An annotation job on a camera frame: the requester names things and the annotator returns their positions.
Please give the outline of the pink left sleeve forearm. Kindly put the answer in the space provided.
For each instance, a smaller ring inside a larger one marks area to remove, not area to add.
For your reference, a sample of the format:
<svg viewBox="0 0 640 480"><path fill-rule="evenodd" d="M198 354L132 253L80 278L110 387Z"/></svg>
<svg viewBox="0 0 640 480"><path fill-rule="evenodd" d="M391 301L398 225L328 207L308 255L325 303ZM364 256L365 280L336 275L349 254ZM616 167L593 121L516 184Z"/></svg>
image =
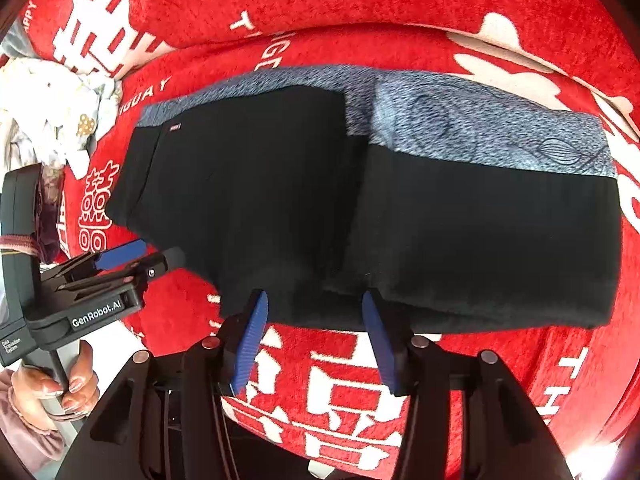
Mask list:
<svg viewBox="0 0 640 480"><path fill-rule="evenodd" d="M12 375L12 370L1 372L1 431L24 466L35 474L63 457L65 442L58 430L38 429L17 411Z"/></svg>

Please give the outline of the person's left hand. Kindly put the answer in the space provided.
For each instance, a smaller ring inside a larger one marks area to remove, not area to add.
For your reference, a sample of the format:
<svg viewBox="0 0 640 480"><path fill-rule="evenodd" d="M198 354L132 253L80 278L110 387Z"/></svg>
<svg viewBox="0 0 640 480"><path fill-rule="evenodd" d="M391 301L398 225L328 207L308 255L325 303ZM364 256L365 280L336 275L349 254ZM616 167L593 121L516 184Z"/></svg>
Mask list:
<svg viewBox="0 0 640 480"><path fill-rule="evenodd" d="M12 375L11 399L17 413L44 432L56 429L53 415L88 415L98 403L98 375L93 370L93 348L79 343L79 353L63 387L38 367L21 364Z"/></svg>

